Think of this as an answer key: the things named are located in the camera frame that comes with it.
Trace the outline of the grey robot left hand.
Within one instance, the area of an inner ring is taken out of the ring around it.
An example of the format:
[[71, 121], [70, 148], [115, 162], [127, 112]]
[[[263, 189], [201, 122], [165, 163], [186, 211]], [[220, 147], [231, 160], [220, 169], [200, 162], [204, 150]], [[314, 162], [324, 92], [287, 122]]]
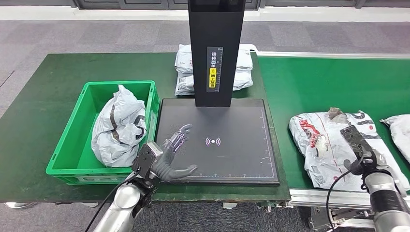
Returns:
[[178, 149], [189, 139], [188, 134], [192, 124], [186, 124], [178, 129], [170, 138], [164, 140], [161, 149], [163, 153], [154, 161], [151, 171], [164, 182], [180, 179], [192, 175], [197, 170], [193, 164], [183, 169], [175, 169], [171, 166]]

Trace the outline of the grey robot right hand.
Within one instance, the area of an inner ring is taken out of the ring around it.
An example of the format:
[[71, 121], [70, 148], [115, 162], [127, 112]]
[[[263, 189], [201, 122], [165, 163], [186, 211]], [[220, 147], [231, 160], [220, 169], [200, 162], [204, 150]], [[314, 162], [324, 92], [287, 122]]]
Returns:
[[372, 173], [390, 174], [387, 170], [380, 168], [375, 157], [362, 157], [354, 162], [345, 159], [343, 165], [353, 175], [362, 175], [363, 177]]

